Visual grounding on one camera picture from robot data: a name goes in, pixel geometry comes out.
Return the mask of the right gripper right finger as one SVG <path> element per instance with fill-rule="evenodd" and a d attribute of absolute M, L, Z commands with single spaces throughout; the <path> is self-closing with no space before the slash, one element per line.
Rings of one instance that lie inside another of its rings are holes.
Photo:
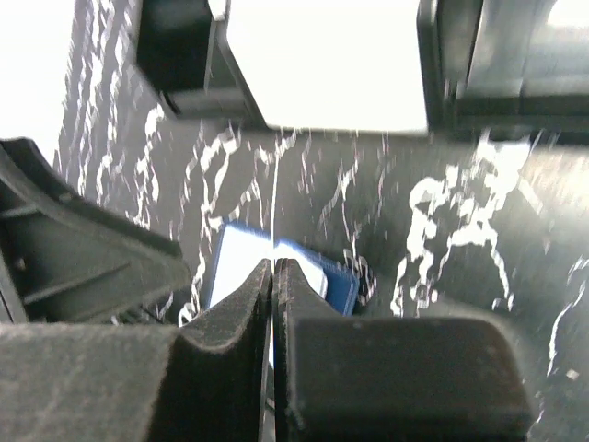
<path fill-rule="evenodd" d="M 273 279 L 280 441 L 524 441 L 514 353 L 485 320 L 344 317 L 295 276 Z"/>

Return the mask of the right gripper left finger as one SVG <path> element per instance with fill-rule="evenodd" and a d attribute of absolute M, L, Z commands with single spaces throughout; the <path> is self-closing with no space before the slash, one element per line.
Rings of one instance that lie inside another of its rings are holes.
<path fill-rule="evenodd" d="M 191 324 L 1 328 L 5 441 L 256 441 L 271 266 Z"/>

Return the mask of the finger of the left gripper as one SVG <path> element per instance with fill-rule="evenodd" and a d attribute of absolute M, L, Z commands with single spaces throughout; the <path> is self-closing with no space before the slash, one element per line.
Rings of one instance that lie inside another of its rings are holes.
<path fill-rule="evenodd" d="M 3 322 L 99 322 L 190 279 L 178 242 L 86 201 L 32 140 L 2 141 Z"/>

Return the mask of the blue card holder wallet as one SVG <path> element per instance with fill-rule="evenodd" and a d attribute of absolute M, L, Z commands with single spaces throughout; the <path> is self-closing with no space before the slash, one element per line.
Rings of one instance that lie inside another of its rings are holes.
<path fill-rule="evenodd" d="M 293 275 L 333 310 L 342 316 L 352 315 L 359 294 L 359 280 L 352 270 L 293 240 L 272 238 L 238 223 L 223 227 L 208 306 L 212 308 L 232 295 L 261 261 L 268 261 L 279 279 Z"/>

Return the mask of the thin card edge-on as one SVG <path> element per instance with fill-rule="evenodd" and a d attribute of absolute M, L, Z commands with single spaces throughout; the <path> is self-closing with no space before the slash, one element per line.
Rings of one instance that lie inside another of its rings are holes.
<path fill-rule="evenodd" d="M 275 156 L 274 162 L 274 170 L 273 170 L 273 179 L 272 179 L 272 194 L 271 194 L 271 219 L 270 219 L 270 240 L 271 240 L 271 248 L 270 248 L 270 259 L 271 259 L 271 268 L 274 271 L 275 268 L 275 214 L 276 214 L 276 198 L 277 198 L 277 181 L 278 181 L 278 172 L 280 168 L 280 158 L 278 154 Z"/>

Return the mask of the white plastic bin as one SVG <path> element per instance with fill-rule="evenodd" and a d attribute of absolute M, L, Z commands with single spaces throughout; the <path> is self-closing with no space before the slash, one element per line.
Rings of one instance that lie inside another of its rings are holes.
<path fill-rule="evenodd" d="M 416 1 L 212 1 L 271 128 L 424 134 Z"/>

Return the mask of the black tray with blue card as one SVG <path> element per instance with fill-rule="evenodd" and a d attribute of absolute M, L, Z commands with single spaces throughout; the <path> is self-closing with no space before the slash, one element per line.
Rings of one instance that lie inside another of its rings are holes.
<path fill-rule="evenodd" d="M 231 3 L 143 1 L 135 65 L 165 113 L 177 120 L 225 120 L 265 128 L 227 39 Z"/>

